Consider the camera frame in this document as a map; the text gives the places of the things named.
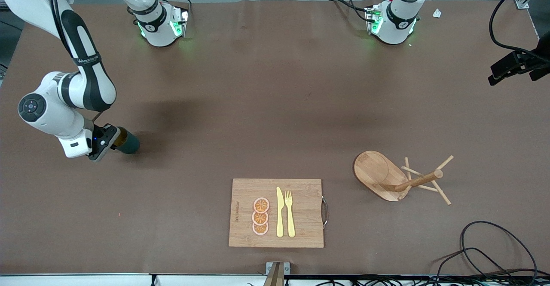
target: table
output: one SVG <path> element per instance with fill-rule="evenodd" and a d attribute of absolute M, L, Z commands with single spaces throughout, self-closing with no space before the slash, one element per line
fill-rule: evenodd
<path fill-rule="evenodd" d="M 167 48 L 149 46 L 124 5 L 75 6 L 118 90 L 97 123 L 142 144 L 98 164 L 67 159 L 18 117 L 47 72 L 76 70 L 57 39 L 27 26 L 0 90 L 0 272 L 251 274 L 290 261 L 293 274 L 428 274 L 477 219 L 507 227 L 548 269 L 550 81 L 489 86 L 508 53 L 489 39 L 495 3 L 426 2 L 398 46 L 333 2 L 197 4 L 192 38 Z M 495 31 L 537 43 L 512 2 Z M 452 206 L 419 189 L 377 198 L 352 171 L 367 150 L 398 165 L 409 157 L 419 172 L 454 155 L 439 181 Z M 228 247 L 233 178 L 321 178 L 325 248 Z M 493 229 L 473 227 L 466 242 L 505 267 L 530 266 Z M 443 272 L 474 273 L 461 258 Z"/>

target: green led light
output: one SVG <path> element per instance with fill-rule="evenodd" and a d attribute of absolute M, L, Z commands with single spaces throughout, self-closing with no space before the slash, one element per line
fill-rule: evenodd
<path fill-rule="evenodd" d="M 413 33 L 414 24 L 416 24 L 416 19 L 411 24 L 411 29 L 409 30 L 409 34 Z"/>
<path fill-rule="evenodd" d="M 141 36 L 145 37 L 145 33 L 143 32 L 143 28 L 141 27 L 139 22 L 137 22 L 137 26 L 139 27 L 139 30 L 141 31 Z"/>
<path fill-rule="evenodd" d="M 377 34 L 379 31 L 380 31 L 380 27 L 382 26 L 382 24 L 384 23 L 384 19 L 383 17 L 379 17 L 379 19 L 373 23 L 373 33 L 374 34 Z"/>
<path fill-rule="evenodd" d="M 174 31 L 174 34 L 179 37 L 181 35 L 181 25 L 178 24 L 178 23 L 174 23 L 172 21 L 170 21 L 170 24 L 171 24 L 171 27 L 172 27 L 172 30 Z"/>

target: plastic knife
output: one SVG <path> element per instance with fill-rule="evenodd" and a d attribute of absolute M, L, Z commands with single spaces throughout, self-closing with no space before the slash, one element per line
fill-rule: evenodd
<path fill-rule="evenodd" d="M 283 237 L 283 208 L 284 198 L 281 188 L 277 187 L 277 236 Z"/>

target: yellow fork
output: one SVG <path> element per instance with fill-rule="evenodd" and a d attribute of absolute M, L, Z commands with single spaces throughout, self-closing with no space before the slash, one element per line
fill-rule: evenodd
<path fill-rule="evenodd" d="M 294 229 L 294 218 L 292 217 L 292 192 L 290 190 L 284 192 L 284 203 L 288 210 L 288 236 L 294 237 L 296 230 Z"/>

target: toy orange slice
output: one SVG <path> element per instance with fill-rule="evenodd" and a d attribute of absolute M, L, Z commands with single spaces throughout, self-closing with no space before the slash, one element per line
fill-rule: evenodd
<path fill-rule="evenodd" d="M 258 226 L 265 225 L 268 219 L 269 216 L 267 215 L 267 213 L 252 213 L 252 222 Z"/>
<path fill-rule="evenodd" d="M 269 230 L 269 224 L 258 226 L 256 224 L 252 224 L 252 231 L 254 231 L 257 235 L 264 235 Z"/>
<path fill-rule="evenodd" d="M 269 209 L 269 201 L 263 197 L 254 201 L 254 210 L 257 213 L 265 213 Z"/>

